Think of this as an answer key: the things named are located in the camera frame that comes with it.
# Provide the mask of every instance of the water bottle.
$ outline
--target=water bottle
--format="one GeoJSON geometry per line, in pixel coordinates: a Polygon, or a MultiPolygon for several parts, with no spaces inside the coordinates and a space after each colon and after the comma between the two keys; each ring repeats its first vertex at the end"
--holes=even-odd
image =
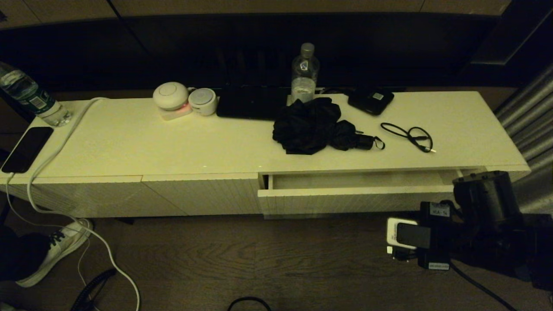
{"type": "Polygon", "coordinates": [[[49,125],[64,126],[71,120],[71,112],[41,89],[33,79],[1,61],[0,87],[49,125]]]}
{"type": "Polygon", "coordinates": [[[313,99],[319,74],[319,60],[313,56],[314,52],[313,44],[304,43],[301,45],[301,54],[292,62],[292,102],[313,99]]]}

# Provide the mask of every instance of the white charging cable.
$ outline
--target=white charging cable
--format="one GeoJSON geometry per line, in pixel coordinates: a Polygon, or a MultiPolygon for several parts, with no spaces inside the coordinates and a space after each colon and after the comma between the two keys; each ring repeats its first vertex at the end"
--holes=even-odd
{"type": "MultiPolygon", "coordinates": [[[[38,176],[38,174],[61,152],[61,150],[63,149],[63,147],[65,146],[65,144],[67,143],[67,141],[69,140],[69,138],[71,137],[71,135],[73,134],[73,132],[75,131],[75,129],[77,129],[77,126],[79,125],[79,123],[81,122],[83,116],[86,114],[86,112],[88,111],[88,109],[92,106],[92,104],[94,104],[95,102],[99,101],[99,100],[104,100],[104,99],[107,99],[105,97],[95,97],[93,99],[91,99],[85,106],[85,108],[83,109],[83,111],[79,114],[79,116],[77,116],[77,118],[75,118],[72,122],[72,127],[71,129],[69,130],[69,133],[67,134],[67,137],[65,137],[64,141],[58,146],[58,148],[52,152],[52,154],[44,161],[42,162],[41,165],[39,165],[36,170],[32,173],[31,177],[29,178],[29,182],[27,183],[27,197],[29,199],[29,202],[31,203],[31,206],[33,207],[33,209],[41,214],[56,214],[56,215],[63,215],[63,216],[66,216],[66,217],[69,217],[71,220],[73,220],[74,222],[77,222],[78,224],[80,224],[80,222],[78,221],[77,218],[71,216],[71,215],[68,215],[68,214],[64,214],[62,212],[58,212],[58,211],[48,211],[48,210],[43,210],[43,209],[40,209],[34,202],[33,200],[33,193],[32,193],[32,185],[33,185],[33,181],[34,179],[36,178],[36,176],[38,176]]],[[[108,242],[106,242],[106,240],[104,240],[104,238],[102,236],[100,236],[98,233],[94,232],[94,230],[92,229],[89,229],[87,227],[82,227],[83,229],[85,229],[86,231],[90,232],[91,234],[93,234],[94,236],[96,236],[98,239],[100,239],[100,241],[102,241],[105,245],[106,245],[106,248],[107,248],[107,252],[109,254],[109,260],[111,261],[111,264],[113,265],[113,267],[119,272],[121,273],[121,275],[123,275],[127,280],[129,280],[129,282],[131,283],[131,285],[133,286],[134,288],[134,291],[136,292],[136,295],[137,295],[137,307],[136,307],[136,311],[139,311],[140,310],[140,292],[138,291],[138,287],[136,285],[136,283],[133,281],[133,279],[125,273],[125,271],[121,270],[119,268],[119,266],[117,266],[117,264],[115,263],[115,260],[113,259],[113,254],[111,252],[111,248],[108,244],[108,242]]]]}
{"type": "MultiPolygon", "coordinates": [[[[61,228],[61,229],[66,229],[66,230],[72,230],[72,231],[75,231],[75,232],[79,232],[79,230],[75,230],[75,229],[72,229],[72,228],[68,228],[66,226],[60,226],[60,225],[44,225],[44,224],[35,224],[34,222],[32,221],[29,221],[27,220],[25,217],[21,216],[21,214],[19,214],[17,212],[17,210],[13,207],[12,205],[12,201],[10,200],[10,197],[9,197],[9,182],[12,180],[13,176],[15,175],[15,173],[10,173],[8,179],[6,180],[6,198],[7,198],[7,201],[8,201],[8,205],[9,205],[9,208],[12,210],[12,212],[17,215],[21,220],[23,220],[24,222],[26,222],[27,224],[29,225],[33,225],[33,226],[37,226],[37,227],[56,227],[56,228],[61,228]]],[[[88,251],[88,249],[90,248],[90,237],[86,237],[86,241],[88,242],[86,247],[85,247],[85,250],[82,252],[81,254],[81,257],[79,258],[79,262],[77,263],[77,273],[79,274],[79,277],[81,278],[81,281],[82,283],[84,284],[84,286],[87,286],[87,283],[86,283],[86,280],[84,278],[84,276],[82,276],[82,272],[81,272],[81,262],[82,262],[82,259],[84,258],[86,252],[88,251]]],[[[97,306],[93,305],[94,308],[97,310],[97,311],[102,311],[100,310],[97,306]]]]}

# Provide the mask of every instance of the black umbrella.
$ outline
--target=black umbrella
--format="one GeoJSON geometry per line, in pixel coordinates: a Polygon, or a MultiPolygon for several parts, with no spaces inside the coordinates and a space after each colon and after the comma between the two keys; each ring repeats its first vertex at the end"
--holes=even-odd
{"type": "Polygon", "coordinates": [[[303,103],[296,100],[284,107],[276,117],[273,139],[282,144],[287,154],[314,154],[330,144],[339,150],[359,148],[370,150],[376,136],[361,135],[355,126],[345,120],[340,107],[328,97],[319,97],[303,103]]]}

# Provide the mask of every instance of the bottle cap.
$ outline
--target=bottle cap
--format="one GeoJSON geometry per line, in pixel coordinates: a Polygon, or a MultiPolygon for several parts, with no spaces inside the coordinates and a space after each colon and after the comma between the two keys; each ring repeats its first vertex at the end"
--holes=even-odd
{"type": "Polygon", "coordinates": [[[315,52],[315,46],[313,43],[306,42],[301,45],[301,56],[304,58],[310,58],[315,52]]]}

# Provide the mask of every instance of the wooden floor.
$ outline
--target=wooden floor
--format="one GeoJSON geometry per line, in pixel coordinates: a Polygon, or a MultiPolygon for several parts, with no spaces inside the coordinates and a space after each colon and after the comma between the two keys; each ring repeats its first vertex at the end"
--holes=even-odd
{"type": "MultiPolygon", "coordinates": [[[[35,215],[35,221],[66,224],[35,215]]],[[[261,216],[139,219],[126,225],[98,219],[96,230],[116,261],[138,283],[142,311],[226,310],[242,296],[265,299],[273,310],[503,310],[453,271],[395,262],[386,254],[387,215],[337,219],[263,220],[261,216]]],[[[10,214],[19,234],[50,232],[10,214]]],[[[69,310],[83,288],[77,274],[82,249],[62,260],[32,288],[0,283],[0,300],[28,311],[69,310]]],[[[468,275],[520,310],[551,310],[549,293],[482,269],[458,264],[468,275]]],[[[87,281],[111,268],[98,239],[82,263],[87,281]]],[[[100,295],[103,311],[134,310],[130,284],[112,278],[100,295]]],[[[234,309],[262,310],[243,303],[234,309]]]]}

